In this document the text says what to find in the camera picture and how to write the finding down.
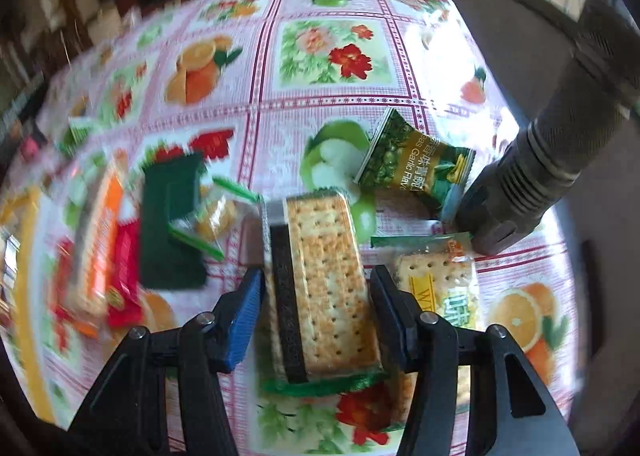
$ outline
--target green sponge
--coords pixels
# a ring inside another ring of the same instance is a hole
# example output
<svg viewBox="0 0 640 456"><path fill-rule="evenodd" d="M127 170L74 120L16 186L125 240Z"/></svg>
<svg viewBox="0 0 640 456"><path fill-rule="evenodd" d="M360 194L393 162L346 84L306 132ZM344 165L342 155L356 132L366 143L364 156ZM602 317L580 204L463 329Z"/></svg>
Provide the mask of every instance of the green sponge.
<svg viewBox="0 0 640 456"><path fill-rule="evenodd" d="M201 252L171 238L168 225L197 207L201 171L201 153L155 163L144 170L140 210L140 284L144 288L192 290L206 283Z"/></svg>

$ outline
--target blue gripper pad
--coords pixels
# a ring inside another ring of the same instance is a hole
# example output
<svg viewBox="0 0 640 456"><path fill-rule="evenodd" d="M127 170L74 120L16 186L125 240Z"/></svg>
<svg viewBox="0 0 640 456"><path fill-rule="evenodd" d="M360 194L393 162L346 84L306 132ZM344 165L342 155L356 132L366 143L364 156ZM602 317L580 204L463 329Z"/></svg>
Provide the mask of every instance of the blue gripper pad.
<svg viewBox="0 0 640 456"><path fill-rule="evenodd" d="M254 333L255 323L260 315L260 306L264 297L264 274L258 268L249 268L244 274L242 283L234 292L238 294L240 302L236 317L229 326L225 366L229 372L242 362L246 348Z"/></svg>

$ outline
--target floral tablecloth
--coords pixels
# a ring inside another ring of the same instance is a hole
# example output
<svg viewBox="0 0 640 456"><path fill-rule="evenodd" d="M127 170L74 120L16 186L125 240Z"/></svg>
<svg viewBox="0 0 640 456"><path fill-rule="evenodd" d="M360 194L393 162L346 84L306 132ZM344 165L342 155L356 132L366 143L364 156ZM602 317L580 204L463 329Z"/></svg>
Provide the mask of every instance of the floral tablecloth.
<svg viewBox="0 0 640 456"><path fill-rule="evenodd" d="M360 190L351 181L386 107L423 132L474 148L469 183L518 130L451 0L194 0L97 46L58 74L38 122L47 136L62 136L82 97L98 129L49 188L54 211L35 240L32 277L45 296L56 245L73 238L88 180L117 149L128 155L131 186L142 165L192 150L203 152L207 175L228 176L267 198L342 186L369 270L377 261L367 246L372 234L443 230L417 200ZM57 158L51 148L34 165L16 160L5 191L40 182ZM136 216L134 194L127 194L122 221ZM176 327L211 309L246 266L262 259L260 232L251 225L225 246L225 262L207 261L202 290L143 295L151 329ZM578 322L553 210L526 239L476 263L486 320L520 332L566 416L578 383ZM108 332L89 340L64 325L62 345L54 322L44 314L35 326L36 359L55 422L68 426L116 340ZM373 427L388 414L385 386L315 399L269 393L260 385L270 370L266 337L258 327L245 361L220 375L241 455L395 453L401 431ZM19 347L2 338L20 376ZM170 442L181 448L174 380L167 389ZM465 450L467 411L459 404L452 454Z"/></svg>

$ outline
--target red snack package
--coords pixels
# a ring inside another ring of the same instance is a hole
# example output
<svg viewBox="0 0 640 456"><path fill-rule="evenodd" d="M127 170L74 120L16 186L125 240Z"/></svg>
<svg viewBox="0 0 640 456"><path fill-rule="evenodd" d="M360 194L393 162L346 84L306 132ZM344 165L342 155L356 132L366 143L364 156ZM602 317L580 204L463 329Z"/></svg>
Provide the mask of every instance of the red snack package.
<svg viewBox="0 0 640 456"><path fill-rule="evenodd" d="M142 322L138 296L138 242L140 220L118 224L113 253L113 270L107 291L109 328L136 326Z"/></svg>
<svg viewBox="0 0 640 456"><path fill-rule="evenodd" d="M60 353L66 351L68 339L66 338L65 324L71 318L65 308L66 289L73 271L74 244L70 239L64 238L58 243L58 263L50 290L50 310L53 318L53 328L56 335L57 348Z"/></svg>

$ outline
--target screw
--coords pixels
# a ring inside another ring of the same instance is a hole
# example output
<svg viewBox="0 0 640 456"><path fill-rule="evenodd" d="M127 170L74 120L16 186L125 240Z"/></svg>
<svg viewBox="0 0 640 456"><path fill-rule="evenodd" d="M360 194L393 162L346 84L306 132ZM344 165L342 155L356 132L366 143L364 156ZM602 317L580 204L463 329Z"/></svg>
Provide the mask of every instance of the screw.
<svg viewBox="0 0 640 456"><path fill-rule="evenodd" d="M204 311L196 315L196 322L201 326L209 326L215 321L216 317L210 311Z"/></svg>
<svg viewBox="0 0 640 456"><path fill-rule="evenodd" d="M436 324L436 322L438 322L438 315L432 311L423 311L420 314L420 320L425 324Z"/></svg>
<svg viewBox="0 0 640 456"><path fill-rule="evenodd" d="M500 337L501 339L505 338L507 336L507 333L504 331L504 328L502 326L500 326L499 324L493 324L489 327L489 330L491 330L491 333L493 333L494 335Z"/></svg>
<svg viewBox="0 0 640 456"><path fill-rule="evenodd" d="M143 326L136 326L129 331L129 337L132 339L141 339L146 335L146 330Z"/></svg>

